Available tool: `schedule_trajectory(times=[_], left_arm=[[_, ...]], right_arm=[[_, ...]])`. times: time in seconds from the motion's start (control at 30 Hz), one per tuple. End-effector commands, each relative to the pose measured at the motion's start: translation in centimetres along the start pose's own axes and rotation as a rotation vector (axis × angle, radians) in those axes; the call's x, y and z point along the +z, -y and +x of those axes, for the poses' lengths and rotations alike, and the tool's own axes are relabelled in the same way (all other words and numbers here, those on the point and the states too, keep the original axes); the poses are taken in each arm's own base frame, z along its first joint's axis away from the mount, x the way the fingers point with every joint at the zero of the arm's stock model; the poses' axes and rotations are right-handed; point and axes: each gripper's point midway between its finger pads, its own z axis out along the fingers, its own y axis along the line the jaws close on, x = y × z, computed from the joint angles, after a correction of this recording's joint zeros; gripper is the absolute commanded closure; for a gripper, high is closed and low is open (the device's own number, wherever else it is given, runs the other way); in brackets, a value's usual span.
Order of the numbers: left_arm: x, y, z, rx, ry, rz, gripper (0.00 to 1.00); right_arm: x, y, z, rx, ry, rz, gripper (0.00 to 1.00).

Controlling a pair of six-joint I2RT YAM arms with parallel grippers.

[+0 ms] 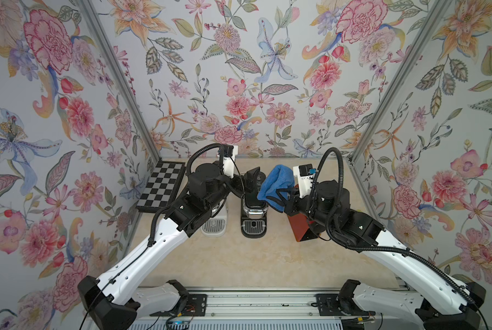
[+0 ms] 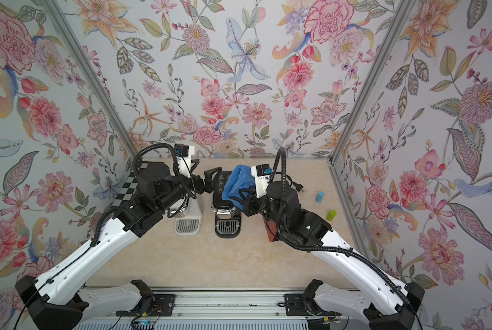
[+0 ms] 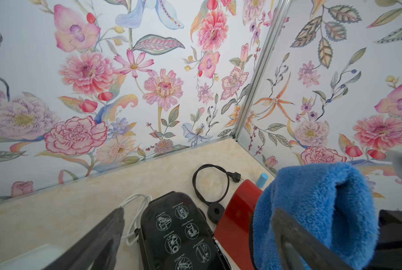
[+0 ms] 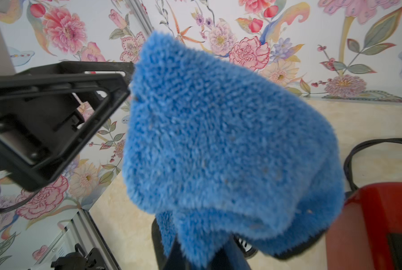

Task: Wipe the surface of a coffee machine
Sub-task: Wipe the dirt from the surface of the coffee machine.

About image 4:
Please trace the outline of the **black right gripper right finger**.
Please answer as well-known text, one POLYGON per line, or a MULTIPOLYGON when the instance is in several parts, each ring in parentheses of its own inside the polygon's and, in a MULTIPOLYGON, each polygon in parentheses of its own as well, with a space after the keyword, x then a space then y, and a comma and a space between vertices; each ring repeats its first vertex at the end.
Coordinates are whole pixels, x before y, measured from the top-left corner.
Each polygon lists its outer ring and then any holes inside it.
POLYGON ((218 270, 250 270, 247 260, 243 252, 234 240, 229 237, 225 245, 217 253, 217 269, 218 270))

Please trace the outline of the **red coffee machine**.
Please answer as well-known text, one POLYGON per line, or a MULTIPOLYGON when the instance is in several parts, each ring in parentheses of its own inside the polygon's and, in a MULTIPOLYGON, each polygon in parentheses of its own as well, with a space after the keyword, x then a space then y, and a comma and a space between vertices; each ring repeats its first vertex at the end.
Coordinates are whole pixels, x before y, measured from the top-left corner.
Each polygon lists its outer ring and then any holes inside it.
POLYGON ((402 270, 402 182, 364 186, 326 234, 330 270, 402 270))

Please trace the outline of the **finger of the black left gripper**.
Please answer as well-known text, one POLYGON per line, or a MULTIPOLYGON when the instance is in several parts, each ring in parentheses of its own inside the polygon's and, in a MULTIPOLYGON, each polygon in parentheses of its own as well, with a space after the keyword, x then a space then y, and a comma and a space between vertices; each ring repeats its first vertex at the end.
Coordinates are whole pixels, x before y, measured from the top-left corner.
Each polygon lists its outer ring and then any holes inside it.
POLYGON ((32 67, 18 75, 85 74, 85 72, 123 72, 124 81, 132 81, 133 63, 63 61, 56 64, 32 67))

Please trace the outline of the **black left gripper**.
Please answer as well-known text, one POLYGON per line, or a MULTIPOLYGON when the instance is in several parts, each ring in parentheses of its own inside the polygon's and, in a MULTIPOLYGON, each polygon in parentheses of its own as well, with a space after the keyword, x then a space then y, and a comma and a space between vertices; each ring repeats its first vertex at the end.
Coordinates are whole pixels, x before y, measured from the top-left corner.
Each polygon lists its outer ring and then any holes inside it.
POLYGON ((55 181, 129 94, 118 73, 0 76, 0 172, 32 193, 0 214, 55 181))

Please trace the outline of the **blue microfiber cloth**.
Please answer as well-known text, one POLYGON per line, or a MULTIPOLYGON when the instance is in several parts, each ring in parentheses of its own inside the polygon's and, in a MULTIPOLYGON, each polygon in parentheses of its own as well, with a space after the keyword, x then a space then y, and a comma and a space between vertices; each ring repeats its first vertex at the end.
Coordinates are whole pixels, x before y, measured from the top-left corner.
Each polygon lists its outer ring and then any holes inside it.
POLYGON ((127 194, 194 270, 233 236, 286 260, 344 204, 337 138, 312 106, 244 67, 153 33, 131 83, 127 194))

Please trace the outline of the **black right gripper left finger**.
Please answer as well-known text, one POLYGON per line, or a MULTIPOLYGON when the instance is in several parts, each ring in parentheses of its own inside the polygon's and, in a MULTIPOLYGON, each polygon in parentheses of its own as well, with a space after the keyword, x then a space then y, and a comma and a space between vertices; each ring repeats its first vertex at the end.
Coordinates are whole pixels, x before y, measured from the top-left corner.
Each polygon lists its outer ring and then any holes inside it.
POLYGON ((169 238, 167 231, 161 228, 158 218, 155 218, 151 226, 151 237, 159 270, 193 270, 194 267, 188 261, 181 250, 180 243, 169 238))

